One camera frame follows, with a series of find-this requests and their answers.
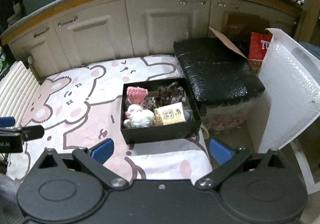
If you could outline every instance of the bed sheet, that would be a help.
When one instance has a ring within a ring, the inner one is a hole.
[[[111,138],[115,149],[104,166],[128,181],[195,182],[212,170],[201,131],[193,138],[135,145],[127,145],[120,131],[123,84],[167,77],[180,77],[168,55],[98,62],[48,77],[21,122],[41,124],[44,137],[25,143],[21,154],[10,154],[7,175],[22,182],[46,148],[70,153]]]

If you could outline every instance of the black box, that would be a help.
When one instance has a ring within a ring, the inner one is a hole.
[[[157,91],[159,86],[169,86],[173,82],[178,82],[185,90],[188,102],[193,111],[194,120],[189,122],[175,123],[165,126],[153,126],[145,128],[124,128],[123,122],[126,119],[126,105],[127,88],[129,86],[142,87],[149,92]],[[185,78],[167,78],[161,80],[152,80],[144,82],[128,83],[123,85],[122,103],[121,103],[121,133],[124,137],[126,144],[138,144],[147,142],[157,142],[164,140],[188,138],[198,134],[201,125],[201,118],[199,111],[193,97],[193,94],[187,84]]]

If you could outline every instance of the white doll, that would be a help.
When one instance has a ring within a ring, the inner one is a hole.
[[[155,115],[148,109],[143,109],[140,104],[132,104],[125,113],[128,119],[124,120],[126,128],[142,128],[152,126]]]

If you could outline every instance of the floor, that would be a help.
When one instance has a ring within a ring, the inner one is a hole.
[[[240,129],[232,129],[230,132],[220,132],[219,134],[212,135],[224,141],[226,144],[233,147],[245,146],[253,151],[253,144],[249,134],[247,125],[243,125]],[[304,133],[298,138],[303,150],[305,151],[308,162],[314,176],[315,181],[320,181],[320,119],[316,120]],[[297,159],[293,153],[290,145],[281,149],[285,154],[287,160],[296,170],[298,176],[303,181],[302,173],[298,165]],[[218,167],[217,162],[210,156],[212,167]],[[320,191],[308,196],[308,204],[302,214],[301,220],[304,224],[320,224]]]

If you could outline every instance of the cabinet door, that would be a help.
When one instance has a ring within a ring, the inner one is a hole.
[[[135,56],[173,53],[173,42],[206,37],[210,0],[126,0]]]
[[[237,34],[245,27],[252,30],[257,28],[261,31],[259,26],[263,27],[262,30],[269,26],[270,9],[270,7],[244,0],[211,0],[209,26],[217,31],[225,32],[225,30],[228,30],[230,34]]]
[[[72,67],[133,57],[124,0],[74,12],[53,23]]]
[[[271,28],[281,29],[291,37],[294,36],[294,32],[299,22],[299,18],[273,8],[271,9],[269,20]]]
[[[40,77],[70,69],[51,22],[12,42],[11,47],[17,60],[33,56],[33,66]]]

